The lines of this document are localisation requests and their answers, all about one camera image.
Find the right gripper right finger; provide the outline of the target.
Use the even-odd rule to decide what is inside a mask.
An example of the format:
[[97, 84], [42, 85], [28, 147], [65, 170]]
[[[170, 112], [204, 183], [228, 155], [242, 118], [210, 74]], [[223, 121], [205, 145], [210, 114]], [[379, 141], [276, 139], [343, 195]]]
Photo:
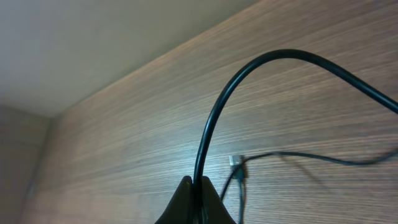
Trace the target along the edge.
[[201, 207], [199, 223], [202, 224], [235, 224], [210, 179], [201, 179]]

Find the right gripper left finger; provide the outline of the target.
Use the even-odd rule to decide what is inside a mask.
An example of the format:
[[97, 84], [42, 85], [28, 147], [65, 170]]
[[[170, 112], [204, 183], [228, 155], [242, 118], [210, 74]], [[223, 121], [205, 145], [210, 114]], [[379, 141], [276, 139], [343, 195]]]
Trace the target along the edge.
[[193, 187], [192, 178], [186, 175], [155, 224], [189, 223], [193, 223]]

